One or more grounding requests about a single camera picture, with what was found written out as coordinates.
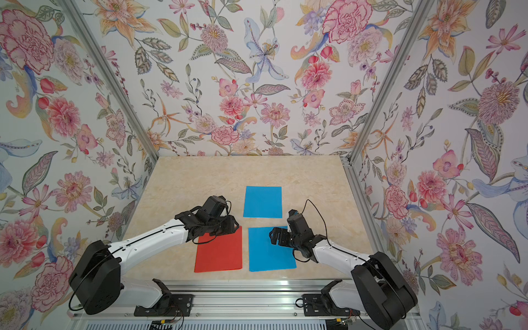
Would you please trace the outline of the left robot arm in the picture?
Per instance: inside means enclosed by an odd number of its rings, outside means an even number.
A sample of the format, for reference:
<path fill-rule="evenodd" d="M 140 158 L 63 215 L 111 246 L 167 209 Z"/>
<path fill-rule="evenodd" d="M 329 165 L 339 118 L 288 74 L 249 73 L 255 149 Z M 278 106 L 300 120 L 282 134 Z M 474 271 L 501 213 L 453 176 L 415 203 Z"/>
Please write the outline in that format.
<path fill-rule="evenodd" d="M 95 315 L 110 307 L 134 307 L 142 316 L 168 316 L 176 310 L 168 287 L 158 279 L 126 279 L 141 262 L 198 237 L 235 234 L 239 224 L 231 214 L 214 216 L 196 207 L 131 239 L 91 243 L 72 272 L 69 284 L 77 311 Z"/>

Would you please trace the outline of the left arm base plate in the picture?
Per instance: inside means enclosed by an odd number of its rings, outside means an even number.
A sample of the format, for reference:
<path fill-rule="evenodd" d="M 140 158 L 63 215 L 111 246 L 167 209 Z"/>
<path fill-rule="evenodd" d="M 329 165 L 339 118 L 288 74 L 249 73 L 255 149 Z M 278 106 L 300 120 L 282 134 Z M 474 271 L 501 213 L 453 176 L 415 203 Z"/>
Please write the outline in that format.
<path fill-rule="evenodd" d="M 133 312 L 135 317 L 187 317 L 191 315 L 194 295 L 173 294 L 159 279 L 153 279 L 152 283 L 155 283 L 155 288 L 161 290 L 162 295 L 152 307 L 137 305 Z"/>

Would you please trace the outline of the blue paper sheet two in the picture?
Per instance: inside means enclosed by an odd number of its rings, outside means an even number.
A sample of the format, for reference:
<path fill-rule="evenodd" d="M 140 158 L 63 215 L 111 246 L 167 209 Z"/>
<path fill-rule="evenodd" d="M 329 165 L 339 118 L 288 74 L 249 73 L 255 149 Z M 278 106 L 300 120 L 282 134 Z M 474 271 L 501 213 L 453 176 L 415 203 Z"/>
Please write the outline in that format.
<path fill-rule="evenodd" d="M 257 219 L 283 217 L 282 188 L 277 186 L 247 186 L 243 216 Z"/>

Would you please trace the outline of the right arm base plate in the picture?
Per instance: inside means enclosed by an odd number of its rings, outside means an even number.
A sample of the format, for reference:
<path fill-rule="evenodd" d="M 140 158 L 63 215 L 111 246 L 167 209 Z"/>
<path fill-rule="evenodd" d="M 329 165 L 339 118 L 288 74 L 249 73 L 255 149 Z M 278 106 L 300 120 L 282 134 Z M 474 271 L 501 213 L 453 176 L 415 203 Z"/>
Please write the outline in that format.
<path fill-rule="evenodd" d="M 330 290 L 337 284 L 342 284 L 342 280 L 333 280 L 318 294 L 303 294 L 301 299 L 296 300 L 296 306 L 303 309 L 304 316 L 335 316 L 337 318 L 357 316 L 358 310 L 341 308 L 330 297 Z"/>

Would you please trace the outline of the red paper sheet one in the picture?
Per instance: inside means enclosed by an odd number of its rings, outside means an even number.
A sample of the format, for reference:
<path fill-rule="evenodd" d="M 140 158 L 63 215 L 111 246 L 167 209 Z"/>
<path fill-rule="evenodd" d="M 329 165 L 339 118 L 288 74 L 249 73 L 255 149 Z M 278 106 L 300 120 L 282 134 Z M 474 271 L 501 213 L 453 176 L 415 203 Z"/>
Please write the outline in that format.
<path fill-rule="evenodd" d="M 200 237 L 195 258 L 195 273 L 241 270 L 243 268 L 243 231 L 234 234 Z"/>

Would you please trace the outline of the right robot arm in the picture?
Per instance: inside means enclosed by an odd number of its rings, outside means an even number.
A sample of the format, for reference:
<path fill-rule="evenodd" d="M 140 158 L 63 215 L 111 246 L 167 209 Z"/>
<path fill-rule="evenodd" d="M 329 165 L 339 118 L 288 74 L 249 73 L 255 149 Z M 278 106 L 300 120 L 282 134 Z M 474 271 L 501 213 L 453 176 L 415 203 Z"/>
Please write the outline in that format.
<path fill-rule="evenodd" d="M 299 251 L 308 261 L 329 266 L 351 282 L 333 280 L 320 290 L 317 299 L 304 298 L 310 314 L 322 312 L 327 316 L 357 316 L 365 312 L 381 329 L 390 329 L 405 319 L 417 304 L 415 291 L 391 259 L 383 252 L 360 254 L 336 245 L 310 229 L 273 228 L 271 244 Z"/>

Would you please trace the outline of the blue paper sheet one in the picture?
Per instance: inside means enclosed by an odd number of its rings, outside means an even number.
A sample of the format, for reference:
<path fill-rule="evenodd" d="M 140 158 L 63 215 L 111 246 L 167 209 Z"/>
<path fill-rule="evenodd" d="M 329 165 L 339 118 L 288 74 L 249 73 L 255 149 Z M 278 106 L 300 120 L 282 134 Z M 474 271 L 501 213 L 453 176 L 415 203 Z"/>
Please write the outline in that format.
<path fill-rule="evenodd" d="M 293 249 L 271 243 L 269 234 L 273 227 L 249 228 L 249 270 L 265 272 L 296 268 Z"/>

